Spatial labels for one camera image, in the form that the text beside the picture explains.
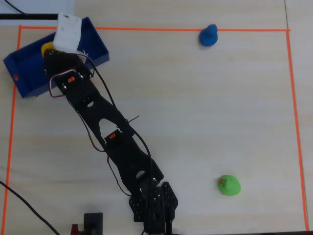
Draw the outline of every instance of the robotic arm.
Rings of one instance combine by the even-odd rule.
[[[161,170],[151,158],[144,140],[116,108],[104,80],[92,60],[87,58],[105,85],[112,104],[100,95],[90,81],[92,73],[77,54],[46,49],[46,74],[53,79],[70,105],[93,132],[103,147],[103,152],[106,152],[117,166],[123,184],[132,194],[129,205],[134,213],[134,221],[143,222],[144,231],[148,234],[171,235],[178,200],[168,182],[158,186],[164,178]],[[117,126],[117,129],[107,136],[101,133],[99,127],[103,118]],[[143,142],[148,154],[138,147],[133,139],[134,135]],[[137,177],[137,173],[141,171],[144,173]]]

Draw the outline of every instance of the light wood surface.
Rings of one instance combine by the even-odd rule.
[[[201,28],[214,21],[225,28],[286,28],[282,1],[92,1],[83,9],[85,4],[78,0],[75,11],[96,26]],[[23,30],[21,45],[49,33]],[[305,229],[284,32],[220,32],[211,48],[198,44],[196,32],[99,34],[111,59],[99,71],[125,117],[140,115],[132,126],[179,199],[175,233]],[[6,44],[14,51],[16,39]],[[11,82],[8,74],[3,79]],[[105,96],[100,80],[93,82]],[[7,93],[8,122],[1,124],[8,138]],[[92,148],[65,99],[17,93],[11,161],[10,185],[61,234],[69,234],[85,212],[104,213],[104,234],[141,233],[106,155]],[[217,179],[224,174],[238,177],[239,195],[220,194]],[[12,194],[7,206],[7,235],[52,234]]]
[[[313,32],[310,28],[313,20],[313,2],[309,0],[297,2],[288,0],[286,4],[288,23],[291,29],[292,63],[301,133],[308,218],[311,230],[313,226]]]
[[[3,59],[12,51],[16,50],[18,27],[16,26],[1,26],[1,50],[0,60]],[[10,118],[12,106],[12,91],[13,81],[10,78],[9,72],[4,63],[0,63],[0,177],[5,182],[6,167],[8,159],[9,133],[10,133]],[[2,216],[4,199],[4,188],[0,188],[0,214]]]

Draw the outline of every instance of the orange tape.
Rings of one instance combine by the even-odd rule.
[[[286,31],[286,40],[287,40],[287,51],[288,51],[289,73],[290,73],[291,90],[292,90],[295,129],[296,129],[296,133],[297,133],[297,144],[298,144],[298,155],[299,155],[299,166],[300,166],[300,179],[301,179],[301,190],[302,190],[304,224],[305,224],[305,230],[309,231],[308,214],[307,214],[307,201],[306,201],[306,193],[305,193],[303,162],[302,162],[302,152],[301,152],[301,140],[300,140],[300,130],[299,130],[299,121],[298,121],[298,111],[297,111],[297,103],[296,103],[295,90],[294,90],[294,80],[293,80],[289,32],[287,32],[287,31]]]
[[[56,29],[54,26],[22,26],[22,29]],[[97,30],[125,31],[163,31],[163,32],[200,32],[202,28],[133,28],[133,27],[96,27]],[[249,29],[249,28],[220,28],[220,32],[287,32],[290,29]]]

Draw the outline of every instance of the blue tray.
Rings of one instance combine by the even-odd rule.
[[[3,60],[22,97],[38,96],[49,90],[49,78],[44,73],[41,47],[45,43],[52,42],[54,35],[55,33],[50,34],[14,51]],[[89,17],[82,20],[82,33],[78,49],[85,50],[96,66],[109,60],[109,51]],[[92,68],[88,60],[85,64],[89,69]]]

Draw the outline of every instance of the green ball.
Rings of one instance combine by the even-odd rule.
[[[223,195],[233,196],[240,192],[241,186],[236,177],[232,175],[223,175],[219,179],[219,189]]]

